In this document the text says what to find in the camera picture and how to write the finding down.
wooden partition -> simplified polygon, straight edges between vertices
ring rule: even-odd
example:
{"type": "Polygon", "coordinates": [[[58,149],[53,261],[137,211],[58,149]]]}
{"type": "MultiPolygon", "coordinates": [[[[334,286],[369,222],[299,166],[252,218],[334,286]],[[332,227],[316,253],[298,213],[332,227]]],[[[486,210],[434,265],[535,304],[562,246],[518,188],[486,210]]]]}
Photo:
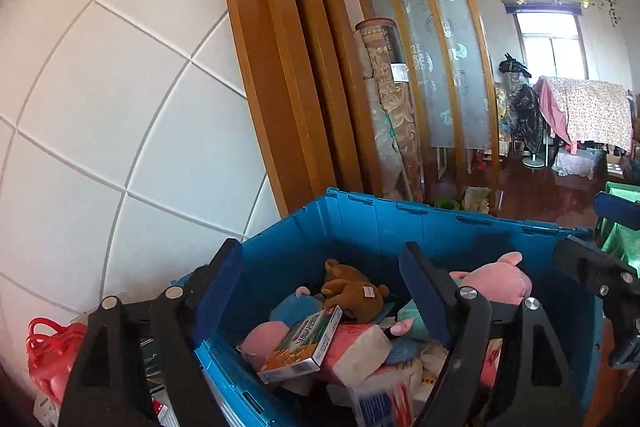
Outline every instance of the wooden partition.
{"type": "Polygon", "coordinates": [[[343,0],[227,0],[278,210],[327,187],[382,195],[369,106],[343,0]]]}
{"type": "MultiPolygon", "coordinates": [[[[444,15],[441,13],[441,5],[440,2],[442,0],[427,0],[430,6],[431,13],[435,21],[444,22],[444,15]]],[[[498,174],[499,174],[499,161],[498,161],[498,118],[497,118],[497,105],[495,100],[495,91],[494,91],[494,78],[493,73],[490,67],[490,60],[486,46],[486,40],[484,38],[484,32],[482,30],[481,18],[479,15],[478,3],[476,0],[465,0],[468,5],[468,10],[470,11],[470,18],[473,22],[474,27],[474,39],[476,40],[476,45],[479,49],[479,55],[481,60],[478,61],[478,68],[482,70],[482,83],[486,87],[486,105],[487,105],[487,119],[488,119],[488,127],[489,127],[489,136],[488,140],[490,144],[490,148],[492,151],[492,169],[491,176],[489,179],[490,188],[492,188],[492,198],[495,196],[495,188],[497,187],[498,174]]],[[[400,33],[400,38],[402,40],[402,48],[404,49],[404,54],[407,57],[407,61],[412,61],[412,45],[415,44],[412,40],[411,31],[407,25],[407,13],[408,8],[406,7],[405,0],[390,0],[391,4],[394,8],[394,14],[396,16],[395,20],[398,24],[398,29],[400,33]]],[[[384,16],[383,14],[376,13],[376,9],[374,7],[373,0],[360,0],[360,5],[362,6],[363,14],[366,18],[372,18],[375,16],[384,16]]],[[[446,35],[444,24],[434,24],[434,31],[438,38],[438,43],[440,47],[439,54],[442,57],[445,78],[446,78],[446,86],[449,93],[449,103],[450,103],[450,112],[452,116],[452,127],[453,127],[453,149],[455,155],[455,164],[456,164],[456,172],[455,172],[455,182],[458,188],[463,188],[466,184],[466,174],[467,174],[467,166],[468,166],[468,149],[469,145],[466,143],[464,130],[463,130],[463,113],[460,105],[460,95],[459,88],[456,84],[456,74],[454,70],[458,68],[458,62],[455,62],[454,59],[458,60],[455,56],[453,50],[451,50],[450,42],[448,38],[450,35],[446,35]]],[[[430,142],[430,127],[428,118],[428,104],[424,98],[423,90],[418,87],[418,79],[416,78],[416,74],[414,68],[412,68],[412,64],[408,64],[410,67],[410,71],[412,71],[411,81],[412,81],[412,91],[414,94],[414,100],[417,105],[417,123],[418,123],[418,132],[420,134],[420,148],[422,152],[422,158],[424,158],[425,162],[425,176],[426,181],[433,182],[437,181],[438,174],[434,174],[435,169],[430,165],[430,158],[433,156],[433,147],[430,142]]]]}

plastic storage box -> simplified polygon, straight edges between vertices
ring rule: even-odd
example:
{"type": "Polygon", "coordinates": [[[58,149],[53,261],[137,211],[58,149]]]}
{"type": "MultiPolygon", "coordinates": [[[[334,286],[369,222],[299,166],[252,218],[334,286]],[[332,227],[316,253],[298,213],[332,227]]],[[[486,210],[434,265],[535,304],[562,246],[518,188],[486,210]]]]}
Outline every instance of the plastic storage box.
{"type": "Polygon", "coordinates": [[[235,346],[268,320],[271,309],[295,288],[319,288],[326,259],[351,264],[375,284],[388,285],[404,305],[410,296],[397,257],[406,241],[417,242],[436,267],[450,271],[471,271],[517,250],[523,255],[518,266],[530,276],[533,296],[558,334],[578,401],[586,411],[600,360],[602,302],[555,270],[554,247],[568,235],[593,239],[590,229],[438,210],[330,188],[242,245],[242,276],[216,334],[196,353],[226,401],[223,410],[235,423],[301,427],[305,421],[296,407],[273,396],[235,346]]]}

white tiled wall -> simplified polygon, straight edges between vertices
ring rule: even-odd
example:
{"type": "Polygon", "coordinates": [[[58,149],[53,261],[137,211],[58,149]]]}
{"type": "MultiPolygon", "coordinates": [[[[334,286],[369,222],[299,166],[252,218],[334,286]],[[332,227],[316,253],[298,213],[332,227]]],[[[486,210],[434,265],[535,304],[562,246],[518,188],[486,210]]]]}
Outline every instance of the white tiled wall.
{"type": "Polygon", "coordinates": [[[0,0],[0,360],[279,219],[225,0],[0,0]]]}

red object on floor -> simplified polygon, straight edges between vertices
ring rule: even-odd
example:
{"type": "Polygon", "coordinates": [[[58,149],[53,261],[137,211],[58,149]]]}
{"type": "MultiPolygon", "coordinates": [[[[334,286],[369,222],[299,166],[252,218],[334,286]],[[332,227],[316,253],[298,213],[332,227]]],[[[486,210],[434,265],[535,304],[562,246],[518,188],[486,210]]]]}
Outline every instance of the red object on floor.
{"type": "Polygon", "coordinates": [[[62,404],[66,382],[86,331],[87,327],[84,324],[63,327],[43,317],[37,317],[29,324],[27,337],[29,376],[58,405],[62,404]],[[56,333],[53,335],[34,333],[34,328],[38,324],[44,324],[56,333]]]}

black plastic bag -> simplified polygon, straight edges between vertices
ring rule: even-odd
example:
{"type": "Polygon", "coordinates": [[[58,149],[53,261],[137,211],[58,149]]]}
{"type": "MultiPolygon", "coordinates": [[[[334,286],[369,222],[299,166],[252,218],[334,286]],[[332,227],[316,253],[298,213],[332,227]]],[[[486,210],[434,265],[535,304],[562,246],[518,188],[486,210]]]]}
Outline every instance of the black plastic bag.
{"type": "Polygon", "coordinates": [[[508,53],[505,53],[504,56],[507,59],[503,60],[498,66],[500,73],[522,73],[526,78],[531,78],[531,73],[523,63],[517,61],[508,53]]]}
{"type": "Polygon", "coordinates": [[[515,112],[514,137],[522,140],[527,149],[537,154],[545,136],[545,120],[540,112],[538,95],[529,86],[522,86],[513,99],[515,112]]]}

